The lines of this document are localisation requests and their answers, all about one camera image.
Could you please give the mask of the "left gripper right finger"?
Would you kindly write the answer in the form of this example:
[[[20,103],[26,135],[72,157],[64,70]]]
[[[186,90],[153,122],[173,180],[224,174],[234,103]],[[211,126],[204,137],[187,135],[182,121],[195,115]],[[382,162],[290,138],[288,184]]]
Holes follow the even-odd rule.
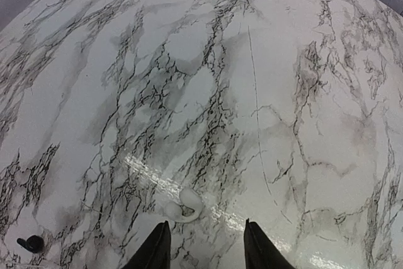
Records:
[[[294,269],[262,228],[249,219],[244,230],[244,257],[246,269]]]

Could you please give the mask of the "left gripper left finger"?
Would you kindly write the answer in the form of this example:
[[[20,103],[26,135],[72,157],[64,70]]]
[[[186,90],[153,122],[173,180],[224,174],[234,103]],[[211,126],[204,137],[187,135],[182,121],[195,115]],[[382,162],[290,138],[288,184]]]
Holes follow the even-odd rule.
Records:
[[[168,221],[160,222],[122,269],[169,269],[171,231]]]

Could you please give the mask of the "white earbud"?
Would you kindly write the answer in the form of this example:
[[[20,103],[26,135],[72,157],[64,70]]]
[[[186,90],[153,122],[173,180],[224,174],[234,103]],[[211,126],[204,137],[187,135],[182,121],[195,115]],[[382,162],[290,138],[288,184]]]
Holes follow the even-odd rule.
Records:
[[[165,215],[177,223],[190,223],[199,218],[204,203],[192,188],[183,188],[179,193],[180,203],[168,202],[164,207]]]

